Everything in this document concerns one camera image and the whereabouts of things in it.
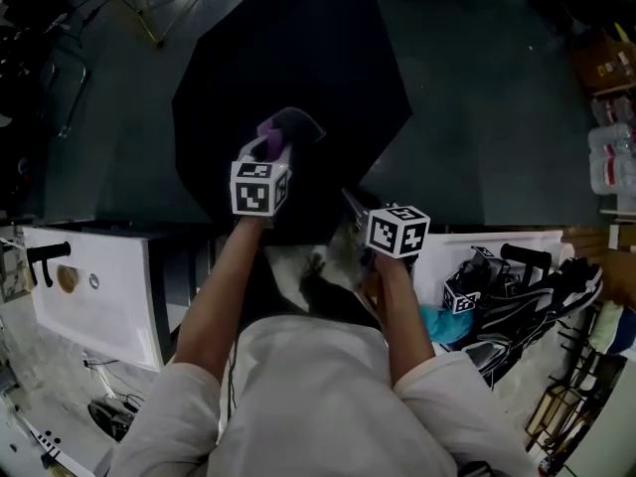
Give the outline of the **person's left forearm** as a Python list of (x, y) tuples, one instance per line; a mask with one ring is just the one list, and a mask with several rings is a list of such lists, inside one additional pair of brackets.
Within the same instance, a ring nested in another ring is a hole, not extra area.
[(180, 326), (176, 363), (197, 366), (219, 382), (223, 379), (263, 231), (261, 218), (243, 217), (236, 224)]

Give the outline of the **black metal rack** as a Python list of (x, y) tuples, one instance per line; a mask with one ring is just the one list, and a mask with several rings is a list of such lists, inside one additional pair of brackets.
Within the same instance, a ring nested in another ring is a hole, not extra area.
[(535, 411), (526, 424), (526, 451), (537, 463), (540, 477), (556, 477), (600, 417), (625, 367), (625, 359), (592, 347), (599, 306), (584, 312), (582, 324), (561, 322), (566, 369), (549, 376)]

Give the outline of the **grey and purple cloth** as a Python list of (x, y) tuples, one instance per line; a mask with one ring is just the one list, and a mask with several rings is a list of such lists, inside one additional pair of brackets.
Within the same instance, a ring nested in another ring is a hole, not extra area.
[(281, 159), (285, 148), (290, 145), (290, 155), (300, 155), (319, 142), (326, 134), (313, 117), (297, 107), (285, 107), (256, 129), (258, 138), (264, 139), (264, 154), (267, 162)]

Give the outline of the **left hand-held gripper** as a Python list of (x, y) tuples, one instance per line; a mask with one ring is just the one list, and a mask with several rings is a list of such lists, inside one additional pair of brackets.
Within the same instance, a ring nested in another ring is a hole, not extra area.
[(293, 143), (287, 142), (276, 162), (267, 162), (268, 138), (248, 142), (232, 163), (230, 194), (235, 216), (274, 217), (287, 199)]

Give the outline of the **water bottle pack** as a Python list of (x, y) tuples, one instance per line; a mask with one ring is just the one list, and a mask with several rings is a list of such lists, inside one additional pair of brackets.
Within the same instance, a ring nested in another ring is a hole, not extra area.
[(591, 110), (598, 126), (610, 126), (619, 122), (636, 125), (636, 106), (626, 95), (605, 99), (595, 98), (591, 102)]
[(636, 197), (636, 129), (624, 122), (591, 129), (588, 146), (592, 191)]

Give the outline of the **black umbrella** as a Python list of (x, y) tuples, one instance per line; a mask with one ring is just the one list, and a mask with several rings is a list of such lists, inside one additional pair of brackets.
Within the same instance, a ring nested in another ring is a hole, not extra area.
[(267, 245), (328, 242), (411, 108), (377, 0), (242, 0), (197, 42), (172, 101), (176, 167), (222, 233), (231, 164), (257, 127), (295, 107), (323, 129), (295, 144), (289, 195)]

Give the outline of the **dark blue cushion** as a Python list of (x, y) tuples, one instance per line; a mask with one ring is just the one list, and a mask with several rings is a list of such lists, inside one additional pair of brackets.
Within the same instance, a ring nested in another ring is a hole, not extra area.
[(636, 340), (636, 311), (623, 308), (608, 350), (609, 355), (617, 355), (630, 349)]

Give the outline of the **person's white shirt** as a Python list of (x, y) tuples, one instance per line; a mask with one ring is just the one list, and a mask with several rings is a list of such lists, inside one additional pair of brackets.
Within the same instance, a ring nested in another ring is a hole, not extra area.
[(117, 447), (109, 477), (456, 477), (484, 462), (537, 477), (521, 436), (470, 358), (446, 353), (396, 384), (374, 329), (300, 316), (259, 320), (239, 339), (238, 402), (168, 365)]

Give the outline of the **open labelled cardboard box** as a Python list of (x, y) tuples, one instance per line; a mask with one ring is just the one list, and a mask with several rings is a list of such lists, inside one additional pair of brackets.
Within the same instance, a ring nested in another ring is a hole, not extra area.
[(570, 57), (591, 96), (636, 87), (636, 45), (631, 42), (615, 41), (602, 29), (590, 29), (575, 38)]

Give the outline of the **person's right forearm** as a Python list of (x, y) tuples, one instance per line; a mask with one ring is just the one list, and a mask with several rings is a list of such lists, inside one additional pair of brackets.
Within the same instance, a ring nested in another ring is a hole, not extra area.
[(380, 253), (375, 266), (382, 281), (390, 372), (396, 385), (408, 372), (432, 359), (435, 352), (403, 261)]

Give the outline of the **plain brown cardboard box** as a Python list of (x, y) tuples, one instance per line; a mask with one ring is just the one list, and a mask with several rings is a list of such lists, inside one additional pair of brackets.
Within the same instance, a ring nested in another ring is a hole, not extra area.
[(602, 261), (602, 300), (636, 311), (636, 253), (611, 250)]

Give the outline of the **white sink basin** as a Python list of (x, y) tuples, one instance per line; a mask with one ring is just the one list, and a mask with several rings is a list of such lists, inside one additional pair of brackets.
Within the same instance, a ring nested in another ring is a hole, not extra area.
[[(107, 358), (158, 372), (164, 358), (151, 295), (148, 240), (48, 228), (24, 228), (28, 247), (67, 241), (70, 256), (48, 260), (53, 286), (47, 287), (39, 263), (32, 290), (37, 321)], [(72, 294), (58, 285), (59, 264), (74, 267), (79, 284)], [(88, 277), (94, 273), (99, 288)]]

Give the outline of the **wooden slat pallet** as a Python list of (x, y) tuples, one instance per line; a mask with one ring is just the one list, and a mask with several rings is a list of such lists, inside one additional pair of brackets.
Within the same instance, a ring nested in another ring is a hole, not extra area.
[(576, 257), (600, 264), (608, 254), (609, 227), (567, 227), (561, 241), (573, 246)]

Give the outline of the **brown round soap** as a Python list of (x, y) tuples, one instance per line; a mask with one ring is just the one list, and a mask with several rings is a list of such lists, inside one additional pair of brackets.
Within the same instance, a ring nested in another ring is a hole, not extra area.
[(66, 294), (72, 294), (80, 282), (78, 271), (71, 266), (59, 264), (56, 275), (59, 287)]

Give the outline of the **white panel with black dots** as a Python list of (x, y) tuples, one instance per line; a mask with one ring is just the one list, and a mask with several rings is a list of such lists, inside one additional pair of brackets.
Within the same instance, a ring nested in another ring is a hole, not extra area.
[(0, 471), (8, 477), (104, 477), (114, 442), (54, 397), (0, 395)]

